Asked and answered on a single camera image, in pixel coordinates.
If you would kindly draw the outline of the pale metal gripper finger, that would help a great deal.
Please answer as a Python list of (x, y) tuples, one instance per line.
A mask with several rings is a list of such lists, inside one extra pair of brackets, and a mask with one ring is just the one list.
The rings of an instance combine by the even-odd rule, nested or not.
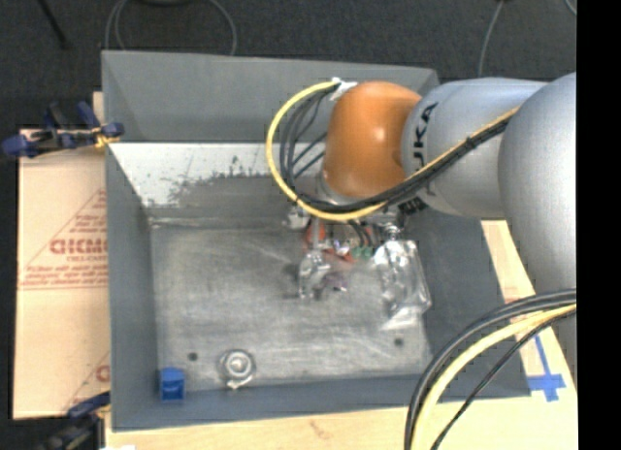
[(311, 278), (314, 274), (314, 260), (310, 254), (305, 255), (297, 270), (298, 296), (304, 299), (309, 290)]
[(312, 275), (312, 297), (315, 300), (322, 298), (323, 292), (327, 287), (327, 274), (332, 270), (332, 266), (328, 263), (315, 264)]

